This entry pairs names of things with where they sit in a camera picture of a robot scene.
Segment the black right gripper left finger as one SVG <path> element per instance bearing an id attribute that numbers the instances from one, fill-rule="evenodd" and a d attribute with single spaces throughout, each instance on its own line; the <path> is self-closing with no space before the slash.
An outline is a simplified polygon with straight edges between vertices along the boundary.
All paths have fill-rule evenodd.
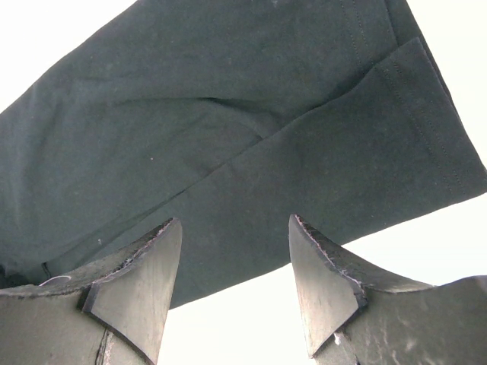
<path id="1" fill-rule="evenodd" d="M 156 364 L 180 261 L 174 218 L 39 285 L 1 290 L 3 364 Z"/>

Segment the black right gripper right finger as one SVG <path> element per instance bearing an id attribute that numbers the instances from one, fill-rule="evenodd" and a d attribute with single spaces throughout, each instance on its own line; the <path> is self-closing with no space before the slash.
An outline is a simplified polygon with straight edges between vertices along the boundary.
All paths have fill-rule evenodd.
<path id="1" fill-rule="evenodd" d="M 317 364 L 484 364 L 486 278 L 434 286 L 335 244 L 296 214 L 291 264 Z"/>

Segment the black t-shirt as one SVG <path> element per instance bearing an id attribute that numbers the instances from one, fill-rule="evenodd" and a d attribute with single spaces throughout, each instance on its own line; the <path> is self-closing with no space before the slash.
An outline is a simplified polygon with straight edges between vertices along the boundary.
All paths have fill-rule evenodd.
<path id="1" fill-rule="evenodd" d="M 1 283 L 37 284 L 166 220 L 172 306 L 486 191 L 405 1 L 138 1 L 1 114 Z"/>

